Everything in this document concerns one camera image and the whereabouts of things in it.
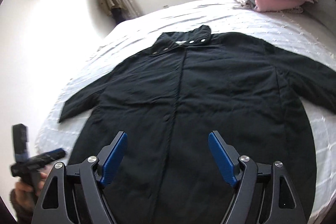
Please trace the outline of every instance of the blue rubber pad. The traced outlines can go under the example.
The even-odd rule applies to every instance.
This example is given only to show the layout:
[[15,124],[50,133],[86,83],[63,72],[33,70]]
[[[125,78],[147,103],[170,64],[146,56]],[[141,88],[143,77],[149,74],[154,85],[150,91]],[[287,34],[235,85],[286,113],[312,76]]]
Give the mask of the blue rubber pad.
[[100,183],[104,187],[106,187],[113,181],[117,173],[118,167],[121,163],[121,160],[124,157],[126,148],[127,148],[127,134],[123,133],[119,141],[115,145],[114,149],[111,151],[105,164],[103,165],[102,177],[100,179]]
[[212,132],[209,134],[208,143],[210,151],[225,182],[230,184],[231,187],[235,187],[238,181],[234,175],[234,165],[223,149],[221,143]]

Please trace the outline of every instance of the metal screw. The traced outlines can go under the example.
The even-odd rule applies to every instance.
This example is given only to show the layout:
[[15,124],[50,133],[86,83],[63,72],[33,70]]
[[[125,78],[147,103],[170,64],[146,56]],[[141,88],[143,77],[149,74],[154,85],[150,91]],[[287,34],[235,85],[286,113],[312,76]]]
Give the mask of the metal screw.
[[248,162],[250,160],[249,156],[240,156],[240,160],[244,162]]
[[55,164],[56,169],[60,169],[62,166],[63,166],[63,163],[61,163],[61,162],[58,162],[58,163]]
[[281,161],[278,161],[278,160],[277,160],[277,161],[275,162],[275,166],[281,168],[281,167],[283,166],[283,164],[282,164]]
[[97,160],[96,156],[91,156],[87,159],[88,162],[95,162]]

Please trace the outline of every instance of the white bedspread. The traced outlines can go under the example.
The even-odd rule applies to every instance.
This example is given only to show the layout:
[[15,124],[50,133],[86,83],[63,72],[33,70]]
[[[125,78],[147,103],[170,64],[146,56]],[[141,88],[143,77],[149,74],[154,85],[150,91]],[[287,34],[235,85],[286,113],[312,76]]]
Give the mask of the white bedspread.
[[[304,19],[307,29],[295,20]],[[90,116],[90,111],[58,124],[64,102],[89,83],[100,78],[125,58],[152,46],[162,32],[193,30],[209,25],[212,33],[241,32],[262,38],[278,47],[308,56],[336,70],[336,40],[326,36],[326,29],[304,15],[257,13],[243,9],[234,0],[200,0],[133,19],[119,24],[104,40],[100,51],[87,61],[83,69],[62,90],[44,122],[36,140],[39,153],[63,147],[68,153]],[[319,29],[324,35],[314,37]],[[312,127],[317,163],[316,195],[309,223],[320,223],[335,200],[336,190],[336,115],[303,100]]]

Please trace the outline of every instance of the black jacket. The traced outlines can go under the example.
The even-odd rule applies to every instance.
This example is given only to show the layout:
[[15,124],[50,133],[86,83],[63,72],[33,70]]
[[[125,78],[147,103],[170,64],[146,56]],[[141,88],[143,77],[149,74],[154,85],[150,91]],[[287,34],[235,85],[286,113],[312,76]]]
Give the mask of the black jacket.
[[118,224],[220,223],[232,190],[210,154],[212,130],[255,162],[282,161],[308,219],[315,147],[299,96],[336,113],[336,72],[264,40],[201,26],[163,33],[72,96],[59,120],[95,107],[70,164],[97,155],[118,131],[128,134],[105,189]]

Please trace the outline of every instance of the dark sleeve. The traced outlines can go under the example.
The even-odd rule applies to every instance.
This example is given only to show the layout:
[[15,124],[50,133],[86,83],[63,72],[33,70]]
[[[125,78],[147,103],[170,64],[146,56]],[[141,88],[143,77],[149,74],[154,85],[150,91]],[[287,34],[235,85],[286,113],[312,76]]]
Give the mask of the dark sleeve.
[[93,83],[87,85],[70,97],[63,106],[58,122],[62,122],[65,119],[74,117],[95,107],[98,103],[100,94],[108,85],[112,73],[113,71],[95,80]]
[[315,105],[336,113],[336,72],[308,57],[288,52],[265,41],[269,60],[279,68],[292,89]]
[[16,196],[14,189],[10,193],[10,201],[16,212],[17,223],[18,224],[31,224],[33,218],[33,211],[27,211],[22,206],[16,202]]

